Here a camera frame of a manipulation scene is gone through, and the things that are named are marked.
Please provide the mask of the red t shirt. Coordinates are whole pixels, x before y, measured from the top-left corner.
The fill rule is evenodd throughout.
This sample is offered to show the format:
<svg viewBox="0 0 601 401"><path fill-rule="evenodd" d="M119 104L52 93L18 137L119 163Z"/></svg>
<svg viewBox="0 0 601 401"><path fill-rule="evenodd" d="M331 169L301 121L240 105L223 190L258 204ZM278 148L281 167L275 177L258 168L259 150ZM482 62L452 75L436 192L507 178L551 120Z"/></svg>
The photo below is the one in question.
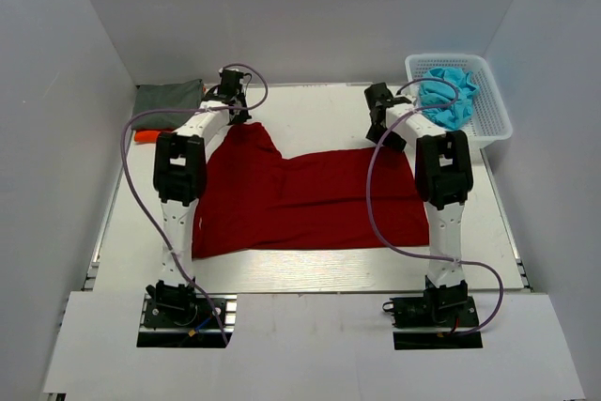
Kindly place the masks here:
<svg viewBox="0 0 601 401"><path fill-rule="evenodd" d="M260 123L232 127L208 160L195 212L195 259L254 250L380 246L366 202L371 148L284 158ZM429 242L423 201L405 154L383 148L372 175L376 226L398 247Z"/></svg>

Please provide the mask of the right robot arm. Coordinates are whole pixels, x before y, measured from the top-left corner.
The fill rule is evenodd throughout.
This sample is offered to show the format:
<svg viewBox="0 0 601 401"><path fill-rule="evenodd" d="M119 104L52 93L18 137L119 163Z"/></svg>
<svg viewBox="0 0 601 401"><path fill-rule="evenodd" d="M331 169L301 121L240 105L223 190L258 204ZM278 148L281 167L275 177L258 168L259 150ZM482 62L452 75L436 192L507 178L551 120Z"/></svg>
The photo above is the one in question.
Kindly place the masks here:
<svg viewBox="0 0 601 401"><path fill-rule="evenodd" d="M364 96L370 115L367 139L376 145L366 181L368 216L374 232L383 244L391 246L376 226L371 201L378 153L383 147L403 151L410 146L415 152L415 187L424 202L429 224L429 253L402 254L428 261L428 288L448 290L465 286L461 222L473 187L467 135L435 124L414 98L394 95L384 83L369 85Z"/></svg>

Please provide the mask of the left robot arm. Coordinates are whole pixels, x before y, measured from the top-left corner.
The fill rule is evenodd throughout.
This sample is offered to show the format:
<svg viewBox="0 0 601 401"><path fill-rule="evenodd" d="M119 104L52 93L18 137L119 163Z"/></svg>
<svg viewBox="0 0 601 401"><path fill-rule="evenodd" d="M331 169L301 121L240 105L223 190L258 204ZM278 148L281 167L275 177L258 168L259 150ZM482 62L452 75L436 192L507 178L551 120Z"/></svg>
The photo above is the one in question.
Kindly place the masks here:
<svg viewBox="0 0 601 401"><path fill-rule="evenodd" d="M194 215L208 182L206 145L220 130L251 118L243 83L249 75L241 66L221 69L221 81L206 93L200 111L157 138L153 186L167 238L159 279L168 285L186 285L192 276Z"/></svg>

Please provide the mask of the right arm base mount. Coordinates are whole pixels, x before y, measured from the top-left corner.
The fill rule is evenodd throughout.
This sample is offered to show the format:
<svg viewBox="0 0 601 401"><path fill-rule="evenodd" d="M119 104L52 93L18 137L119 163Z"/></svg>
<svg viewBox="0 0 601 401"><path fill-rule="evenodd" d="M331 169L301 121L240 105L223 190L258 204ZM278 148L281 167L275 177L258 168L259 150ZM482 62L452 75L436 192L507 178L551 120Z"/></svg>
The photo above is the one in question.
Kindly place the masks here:
<svg viewBox="0 0 601 401"><path fill-rule="evenodd" d="M422 295L390 298L382 311L392 316L396 350L483 347L475 301L466 282L451 287L428 282Z"/></svg>

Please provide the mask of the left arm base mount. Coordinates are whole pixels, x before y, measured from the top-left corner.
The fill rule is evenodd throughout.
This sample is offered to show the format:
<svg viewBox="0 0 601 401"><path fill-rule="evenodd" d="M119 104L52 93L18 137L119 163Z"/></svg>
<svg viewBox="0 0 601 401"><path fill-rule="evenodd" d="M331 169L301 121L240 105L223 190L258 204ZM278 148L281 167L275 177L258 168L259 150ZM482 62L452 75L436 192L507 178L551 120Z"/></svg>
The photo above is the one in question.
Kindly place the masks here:
<svg viewBox="0 0 601 401"><path fill-rule="evenodd" d="M208 301L191 285L159 281L146 287L136 346L224 349L236 322L237 297Z"/></svg>

